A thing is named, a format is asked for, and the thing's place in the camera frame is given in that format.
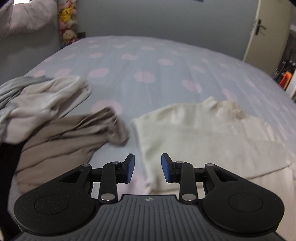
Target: beige garment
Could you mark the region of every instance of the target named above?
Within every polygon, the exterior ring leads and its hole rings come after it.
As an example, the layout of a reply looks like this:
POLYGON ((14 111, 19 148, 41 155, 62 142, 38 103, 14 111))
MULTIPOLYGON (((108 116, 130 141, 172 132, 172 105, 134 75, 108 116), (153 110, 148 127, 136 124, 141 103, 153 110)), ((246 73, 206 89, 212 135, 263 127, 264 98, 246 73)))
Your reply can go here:
POLYGON ((87 80, 63 76, 25 87, 10 101, 17 107, 9 113, 4 142, 17 144, 47 121, 64 117, 91 94, 87 80))
POLYGON ((94 151, 107 142, 122 145, 128 135, 110 107, 91 115, 51 121, 22 150, 16 169, 20 191, 25 193, 87 163, 94 151))
POLYGON ((246 115, 234 100, 210 97, 200 104, 175 104, 134 119, 147 171, 148 191, 178 189, 166 183, 160 157, 194 167, 215 163, 241 177, 253 178, 296 162, 265 121, 246 115))

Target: wall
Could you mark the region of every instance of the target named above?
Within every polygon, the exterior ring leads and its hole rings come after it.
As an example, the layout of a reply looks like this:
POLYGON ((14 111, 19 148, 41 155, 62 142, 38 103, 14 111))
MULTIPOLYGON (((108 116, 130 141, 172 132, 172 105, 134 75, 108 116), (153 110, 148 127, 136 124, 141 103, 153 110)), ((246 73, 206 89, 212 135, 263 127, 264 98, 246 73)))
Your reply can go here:
POLYGON ((0 84, 25 75, 59 49, 58 30, 54 23, 38 32, 12 34, 0 40, 0 84))
POLYGON ((206 47, 242 59, 258 0, 83 0, 86 36, 140 35, 206 47))
POLYGON ((293 11, 291 15, 291 24, 296 25, 296 7, 293 5, 293 11))

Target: bed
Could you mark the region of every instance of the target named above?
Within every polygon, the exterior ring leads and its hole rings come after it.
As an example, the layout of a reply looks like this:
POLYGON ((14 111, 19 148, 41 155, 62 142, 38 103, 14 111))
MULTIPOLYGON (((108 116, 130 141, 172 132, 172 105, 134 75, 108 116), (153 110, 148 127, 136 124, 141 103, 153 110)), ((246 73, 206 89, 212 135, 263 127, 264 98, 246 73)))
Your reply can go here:
MULTIPOLYGON (((45 59, 27 75, 85 76, 93 91, 70 115, 96 112, 112 106, 127 124, 130 139, 124 147, 104 145, 93 155, 93 168, 136 156, 131 184, 119 185, 119 194, 145 194, 145 168, 132 119, 174 103, 198 103, 214 96, 237 100, 249 115, 264 119, 296 153, 295 105, 264 72, 235 58, 208 49, 147 37, 84 38, 45 59)), ((285 205, 278 233, 296 240, 296 189, 293 167, 252 179, 275 192, 285 205)), ((98 195, 94 185, 92 196, 98 195)), ((18 197, 15 181, 10 209, 18 197)))

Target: plush toy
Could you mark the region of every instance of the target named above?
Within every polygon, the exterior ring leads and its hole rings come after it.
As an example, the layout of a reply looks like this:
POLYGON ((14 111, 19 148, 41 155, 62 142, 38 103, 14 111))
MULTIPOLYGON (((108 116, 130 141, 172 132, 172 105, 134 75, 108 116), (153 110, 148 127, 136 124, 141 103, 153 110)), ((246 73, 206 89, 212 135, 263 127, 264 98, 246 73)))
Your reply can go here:
POLYGON ((77 41, 77 0, 59 0, 59 34, 62 47, 77 41))
POLYGON ((63 29, 65 29, 66 27, 67 27, 67 25, 68 25, 68 22, 67 23, 65 23, 64 21, 62 21, 61 19, 59 20, 59 30, 63 30, 63 29))
POLYGON ((77 41, 77 35, 73 30, 67 30, 63 33, 63 40, 65 40, 68 44, 72 44, 77 41))
POLYGON ((69 8, 61 10, 59 19, 65 23, 68 22, 71 19, 72 9, 73 8, 69 7, 69 8))
POLYGON ((59 9, 62 10, 69 8, 71 3, 71 0, 59 0, 59 9))

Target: pile of clothes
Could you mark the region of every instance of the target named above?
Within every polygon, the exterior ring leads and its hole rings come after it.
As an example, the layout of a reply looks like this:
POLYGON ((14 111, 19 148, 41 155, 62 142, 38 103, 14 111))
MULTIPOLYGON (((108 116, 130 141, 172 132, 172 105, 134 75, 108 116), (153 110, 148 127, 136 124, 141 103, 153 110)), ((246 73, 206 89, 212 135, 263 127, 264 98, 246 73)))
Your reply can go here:
POLYGON ((5 239, 19 232, 7 213, 14 173, 25 193, 88 163, 103 144, 122 145, 128 139, 128 129, 110 107, 66 116, 90 94, 79 76, 18 77, 0 87, 0 227, 5 239))

